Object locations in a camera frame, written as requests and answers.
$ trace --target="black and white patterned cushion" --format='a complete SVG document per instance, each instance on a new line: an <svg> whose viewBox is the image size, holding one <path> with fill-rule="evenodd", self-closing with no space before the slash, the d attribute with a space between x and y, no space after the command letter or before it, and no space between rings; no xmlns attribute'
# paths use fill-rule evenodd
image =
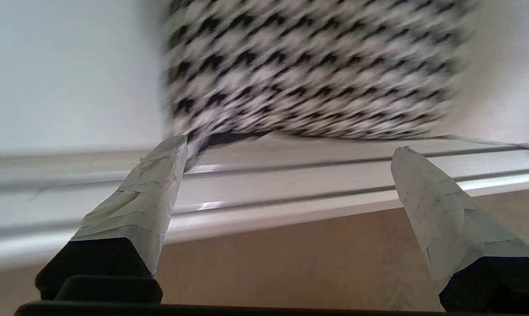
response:
<svg viewBox="0 0 529 316"><path fill-rule="evenodd" d="M460 68L466 0L174 0L172 128L212 134L419 136Z"/></svg>

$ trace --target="wooden floor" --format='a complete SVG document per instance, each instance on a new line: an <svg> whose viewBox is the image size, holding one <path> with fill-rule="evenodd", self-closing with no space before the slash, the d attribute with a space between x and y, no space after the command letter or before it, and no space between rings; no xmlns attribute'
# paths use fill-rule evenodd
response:
<svg viewBox="0 0 529 316"><path fill-rule="evenodd" d="M477 200L529 244L529 190ZM38 270L0 273L0 316ZM166 303L441 310L403 208L169 244L157 279Z"/></svg>

